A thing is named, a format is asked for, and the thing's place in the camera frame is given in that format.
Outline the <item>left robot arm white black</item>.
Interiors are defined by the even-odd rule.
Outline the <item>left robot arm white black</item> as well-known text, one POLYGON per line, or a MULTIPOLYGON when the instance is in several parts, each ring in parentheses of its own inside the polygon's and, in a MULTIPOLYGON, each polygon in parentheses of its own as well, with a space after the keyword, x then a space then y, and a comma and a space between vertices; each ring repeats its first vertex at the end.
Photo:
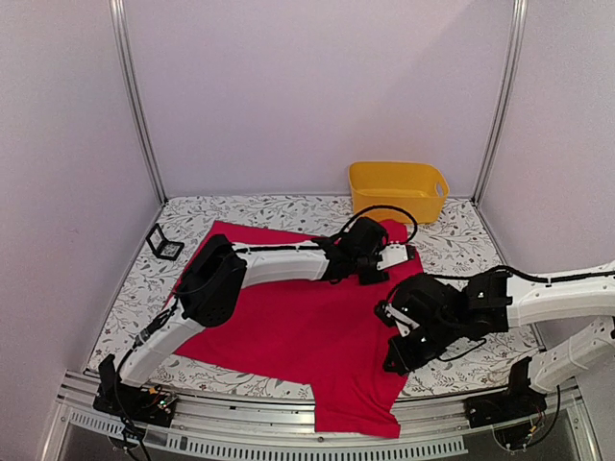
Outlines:
POLYGON ((389 268, 413 256, 367 217, 332 236, 297 243, 249 244, 217 233, 186 265, 163 311, 125 355, 109 354, 99 364, 99 394, 121 416, 135 416, 143 406, 139 389, 151 373, 184 342, 229 321, 246 288, 292 280, 338 283, 351 276, 362 285, 380 283, 389 279, 389 268))

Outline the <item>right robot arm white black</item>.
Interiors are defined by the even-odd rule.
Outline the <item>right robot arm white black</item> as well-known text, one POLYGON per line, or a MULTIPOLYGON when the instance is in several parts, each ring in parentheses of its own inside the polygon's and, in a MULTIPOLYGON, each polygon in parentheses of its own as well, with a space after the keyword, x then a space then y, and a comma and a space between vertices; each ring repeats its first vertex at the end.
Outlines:
POLYGON ((592 323, 556 347, 515 363, 497 410, 518 418, 563 381, 589 370, 614 350, 614 265, 531 275, 506 265, 464 277, 421 273, 399 282, 377 316, 398 334, 388 341, 383 368, 404 376, 461 338, 479 341, 540 322, 590 317, 592 323))

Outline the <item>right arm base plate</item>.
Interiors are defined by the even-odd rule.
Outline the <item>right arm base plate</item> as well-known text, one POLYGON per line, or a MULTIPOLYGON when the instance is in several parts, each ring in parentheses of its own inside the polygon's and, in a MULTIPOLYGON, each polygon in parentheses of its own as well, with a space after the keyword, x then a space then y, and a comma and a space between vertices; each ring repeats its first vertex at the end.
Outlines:
POLYGON ((470 427, 477 428, 544 412, 547 404, 544 394, 530 389, 523 382, 509 384, 501 392, 466 399, 463 408, 470 427))

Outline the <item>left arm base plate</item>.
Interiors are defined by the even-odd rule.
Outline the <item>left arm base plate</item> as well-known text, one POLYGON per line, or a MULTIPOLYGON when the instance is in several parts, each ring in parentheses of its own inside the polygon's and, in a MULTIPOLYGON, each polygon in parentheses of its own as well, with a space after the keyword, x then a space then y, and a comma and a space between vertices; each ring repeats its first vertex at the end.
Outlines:
POLYGON ((169 427, 173 421, 178 395, 166 392, 159 385, 137 388, 119 383, 104 390, 100 385, 93 402, 99 412, 134 422, 169 427))

